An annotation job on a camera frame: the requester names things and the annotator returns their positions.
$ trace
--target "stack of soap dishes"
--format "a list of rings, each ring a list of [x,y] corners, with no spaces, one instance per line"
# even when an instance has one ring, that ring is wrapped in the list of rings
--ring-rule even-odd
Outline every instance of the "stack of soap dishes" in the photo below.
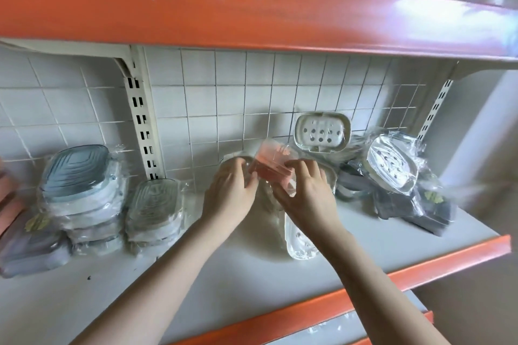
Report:
[[[65,232],[37,209],[23,211],[0,239],[0,275],[23,276],[63,266],[71,245]]]
[[[107,147],[85,145],[57,153],[43,172],[38,194],[41,210],[67,232],[74,253],[105,255],[122,248],[127,178]]]
[[[126,234],[135,255],[161,255],[181,235],[185,183],[155,179],[137,187],[126,217]]]

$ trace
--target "white tile wall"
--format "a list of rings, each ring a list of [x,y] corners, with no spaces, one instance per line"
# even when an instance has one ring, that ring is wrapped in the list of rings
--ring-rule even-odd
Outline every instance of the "white tile wall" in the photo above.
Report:
[[[162,48],[153,50],[157,63],[167,60],[171,64],[169,53],[164,56]],[[165,72],[171,76],[170,69]],[[180,80],[183,92],[183,78]],[[20,52],[0,46],[0,157],[21,181],[22,195],[29,202],[34,198],[44,157],[66,147],[122,144],[131,173],[143,176],[131,120],[124,81],[114,60]]]
[[[341,112],[354,131],[405,128],[426,88],[418,59],[146,47],[146,60],[166,174],[198,189],[225,154],[287,142],[300,112]]]

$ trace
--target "orange shelf edge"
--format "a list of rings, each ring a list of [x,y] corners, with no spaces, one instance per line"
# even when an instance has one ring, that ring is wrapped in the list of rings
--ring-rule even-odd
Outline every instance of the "orange shelf edge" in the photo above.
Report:
[[[511,236],[498,236],[388,276],[402,291],[511,252]],[[354,310],[345,289],[237,322],[171,345],[263,345]]]
[[[0,36],[518,60],[518,11],[460,0],[0,0]]]
[[[430,323],[433,324],[434,322],[434,313],[432,311],[426,311],[424,312],[424,316],[426,319],[430,321]],[[361,340],[357,342],[352,342],[349,345],[372,345],[372,342],[370,341],[369,337],[362,338]]]

